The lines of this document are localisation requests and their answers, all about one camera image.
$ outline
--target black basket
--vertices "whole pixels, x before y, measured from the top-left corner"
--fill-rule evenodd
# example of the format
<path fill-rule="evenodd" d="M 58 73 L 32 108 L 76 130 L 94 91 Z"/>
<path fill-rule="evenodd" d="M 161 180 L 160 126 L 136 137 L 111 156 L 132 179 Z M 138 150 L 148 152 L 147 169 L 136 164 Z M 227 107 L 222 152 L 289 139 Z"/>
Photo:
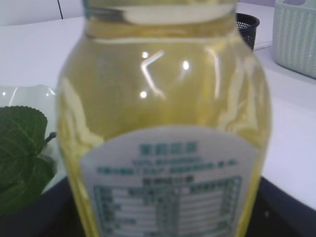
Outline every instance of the black basket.
<path fill-rule="evenodd" d="M 256 30 L 260 24 L 258 18 L 237 13 L 236 24 L 245 43 L 253 50 L 256 40 Z"/>

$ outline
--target light green basket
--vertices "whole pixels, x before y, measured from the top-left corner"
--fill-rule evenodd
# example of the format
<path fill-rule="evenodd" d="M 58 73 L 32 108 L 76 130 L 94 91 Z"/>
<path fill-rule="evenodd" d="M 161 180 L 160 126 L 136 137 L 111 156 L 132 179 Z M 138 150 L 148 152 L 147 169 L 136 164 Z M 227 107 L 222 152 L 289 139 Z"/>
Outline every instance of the light green basket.
<path fill-rule="evenodd" d="M 274 58 L 284 67 L 316 78 L 316 0 L 290 5 L 299 1 L 276 0 Z"/>

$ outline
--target jar neck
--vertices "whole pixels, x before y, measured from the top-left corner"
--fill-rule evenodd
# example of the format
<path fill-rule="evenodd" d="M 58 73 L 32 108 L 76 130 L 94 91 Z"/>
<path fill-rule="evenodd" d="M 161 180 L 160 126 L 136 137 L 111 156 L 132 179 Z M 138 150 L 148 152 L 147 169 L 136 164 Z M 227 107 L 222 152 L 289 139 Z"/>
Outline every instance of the jar neck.
<path fill-rule="evenodd" d="M 85 1 L 94 38 L 212 38 L 236 27 L 235 0 Z"/>

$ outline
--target yellow liquid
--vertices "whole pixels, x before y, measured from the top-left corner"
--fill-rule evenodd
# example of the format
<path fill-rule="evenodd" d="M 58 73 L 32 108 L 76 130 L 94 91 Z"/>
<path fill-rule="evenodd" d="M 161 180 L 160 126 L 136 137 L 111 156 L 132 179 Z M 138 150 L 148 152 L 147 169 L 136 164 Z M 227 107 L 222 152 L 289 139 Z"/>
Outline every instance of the yellow liquid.
<path fill-rule="evenodd" d="M 58 95 L 60 147 L 87 237 L 99 235 L 82 182 L 82 156 L 124 133 L 164 125 L 217 128 L 258 149 L 235 236 L 245 235 L 271 111 L 263 70 L 232 19 L 175 26 L 87 24 Z M 202 37 L 195 37 L 197 31 Z"/>

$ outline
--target white table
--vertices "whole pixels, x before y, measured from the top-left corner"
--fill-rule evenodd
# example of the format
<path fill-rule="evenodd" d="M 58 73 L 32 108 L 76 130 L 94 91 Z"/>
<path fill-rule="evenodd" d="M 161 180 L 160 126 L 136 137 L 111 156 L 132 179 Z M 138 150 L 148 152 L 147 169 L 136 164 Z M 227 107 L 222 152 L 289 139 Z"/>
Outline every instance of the white table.
<path fill-rule="evenodd" d="M 239 3 L 257 16 L 257 45 L 272 41 L 272 7 Z M 83 18 L 0 27 L 0 85 L 55 87 L 67 56 L 81 35 Z M 270 49 L 256 52 L 271 89 L 273 132 L 263 175 L 316 210 L 316 81 L 284 69 Z"/>

